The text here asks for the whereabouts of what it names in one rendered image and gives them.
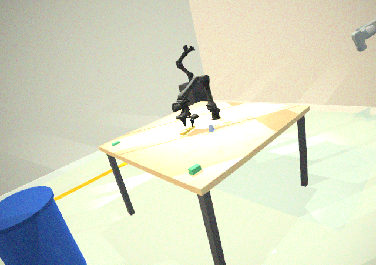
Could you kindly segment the yellow bar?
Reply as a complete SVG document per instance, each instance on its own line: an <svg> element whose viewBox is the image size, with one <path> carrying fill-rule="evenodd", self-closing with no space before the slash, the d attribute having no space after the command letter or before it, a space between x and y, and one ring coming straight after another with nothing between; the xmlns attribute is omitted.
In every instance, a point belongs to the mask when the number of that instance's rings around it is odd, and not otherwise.
<svg viewBox="0 0 376 265"><path fill-rule="evenodd" d="M185 129L184 131L182 131L180 133L180 135L185 135L187 132L189 132L190 130L192 130L193 128L195 128L195 125L192 126L189 126L187 129Z"/></svg>

